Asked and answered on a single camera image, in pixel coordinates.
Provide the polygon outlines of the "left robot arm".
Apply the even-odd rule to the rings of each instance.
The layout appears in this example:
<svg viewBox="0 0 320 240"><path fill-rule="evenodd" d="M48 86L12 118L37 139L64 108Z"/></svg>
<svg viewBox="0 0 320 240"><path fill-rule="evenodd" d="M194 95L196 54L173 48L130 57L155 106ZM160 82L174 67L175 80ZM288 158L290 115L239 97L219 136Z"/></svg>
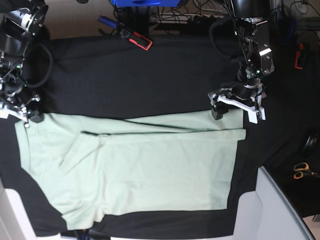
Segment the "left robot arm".
<svg viewBox="0 0 320 240"><path fill-rule="evenodd" d="M244 110L249 122L257 124L266 118L262 107L262 100L266 97L264 80L274 71L268 22L270 2L225 0L222 5L228 15L210 26L210 40L215 45L215 29L232 22L240 53L229 55L229 58L239 62L239 70L235 80L208 94L212 116L220 120L233 106Z"/></svg>

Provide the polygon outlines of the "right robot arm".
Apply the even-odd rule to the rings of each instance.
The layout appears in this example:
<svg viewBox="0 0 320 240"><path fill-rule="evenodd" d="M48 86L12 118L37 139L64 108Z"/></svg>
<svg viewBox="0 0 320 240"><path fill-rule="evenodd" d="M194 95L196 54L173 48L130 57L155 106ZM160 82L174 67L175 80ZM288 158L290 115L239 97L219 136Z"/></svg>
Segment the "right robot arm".
<svg viewBox="0 0 320 240"><path fill-rule="evenodd" d="M0 2L0 117L16 117L25 128L30 122L44 120L36 89L49 80L54 60L48 47L35 38L43 28L48 8L43 0ZM47 72L40 80L27 81L22 76L24 61L37 48L48 56Z"/></svg>

